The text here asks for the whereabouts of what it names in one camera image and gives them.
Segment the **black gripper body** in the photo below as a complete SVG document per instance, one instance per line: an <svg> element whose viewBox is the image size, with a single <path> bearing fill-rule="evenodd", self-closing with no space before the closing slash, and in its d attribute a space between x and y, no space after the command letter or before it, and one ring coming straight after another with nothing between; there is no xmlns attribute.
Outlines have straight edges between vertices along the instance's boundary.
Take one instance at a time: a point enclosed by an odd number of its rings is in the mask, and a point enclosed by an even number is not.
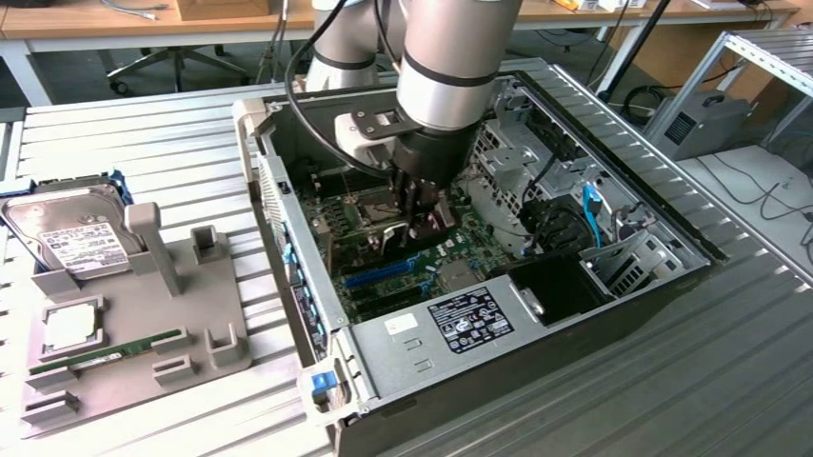
<svg viewBox="0 0 813 457"><path fill-rule="evenodd" d="M448 131L423 128L396 136L392 162L409 178L447 188L467 164L472 144L472 126Z"/></svg>

